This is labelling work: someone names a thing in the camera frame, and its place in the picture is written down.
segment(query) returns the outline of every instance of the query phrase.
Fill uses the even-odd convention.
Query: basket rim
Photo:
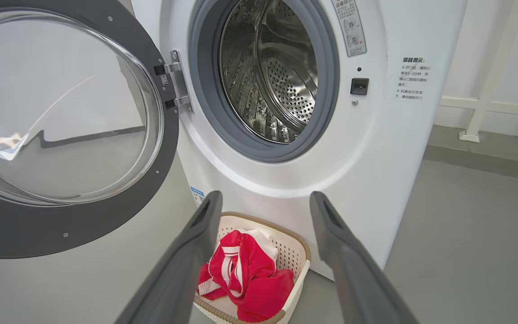
[[[241,219],[249,220],[249,221],[255,222],[257,224],[261,224],[261,225],[264,225],[264,226],[267,226],[267,227],[271,227],[274,230],[278,230],[279,232],[294,238],[304,248],[304,250],[305,250],[305,260],[308,260],[309,262],[311,262],[311,249],[309,248],[309,245],[307,244],[307,242],[305,242],[305,240],[301,236],[299,236],[299,234],[296,234],[295,232],[292,232],[291,230],[288,230],[288,229],[286,229],[286,228],[284,228],[282,226],[279,226],[279,225],[277,225],[275,223],[272,223],[270,221],[267,221],[267,220],[264,220],[264,219],[260,219],[260,218],[255,217],[255,216],[243,214],[243,213],[237,213],[235,211],[224,211],[224,212],[221,213],[221,217],[223,217],[223,216],[233,216],[233,217],[239,217]],[[235,318],[235,317],[233,317],[231,315],[228,315],[226,312],[223,312],[222,310],[219,310],[219,309],[209,305],[203,299],[199,298],[199,296],[195,296],[194,302],[199,307],[203,308],[204,310],[206,310],[206,311],[210,312],[211,314],[213,314],[215,316],[218,316],[222,320],[226,320],[227,322],[230,322],[232,324],[250,324],[249,322],[245,322],[244,320],[240,320],[239,318]],[[284,310],[280,310],[272,318],[269,318],[268,320],[264,320],[263,322],[259,322],[258,324],[276,324],[285,315],[286,315],[286,312]]]

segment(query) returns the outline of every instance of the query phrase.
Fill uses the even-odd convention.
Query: metal hinge
[[[178,50],[171,51],[171,64],[165,64],[164,70],[173,79],[175,85],[175,99],[173,103],[176,107],[185,108],[189,113],[193,112],[191,107],[191,99],[185,85],[185,76],[183,76],[183,64]]]

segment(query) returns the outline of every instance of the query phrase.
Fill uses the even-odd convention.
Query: open round door
[[[164,64],[117,0],[0,0],[0,258],[91,242],[152,199],[179,131]]]

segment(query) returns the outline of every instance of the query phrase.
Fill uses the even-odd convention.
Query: laundry
[[[201,269],[197,293],[210,300],[229,296],[240,320],[253,323],[272,318],[294,286],[293,271],[277,270],[278,255],[267,233],[233,230]]]

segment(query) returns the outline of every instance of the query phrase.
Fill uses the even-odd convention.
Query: white plastic basket
[[[309,246],[298,234],[279,225],[258,219],[257,217],[233,212],[222,213],[217,241],[237,228],[242,228],[243,230],[263,230],[270,234],[271,240],[279,249],[277,268],[293,270],[295,285],[282,310],[274,317],[261,322],[261,324],[288,323],[299,301],[299,296],[303,290],[303,282],[311,264]],[[237,318],[237,306],[228,297],[213,301],[204,297],[195,297],[194,304],[203,314],[217,324],[247,323]]]

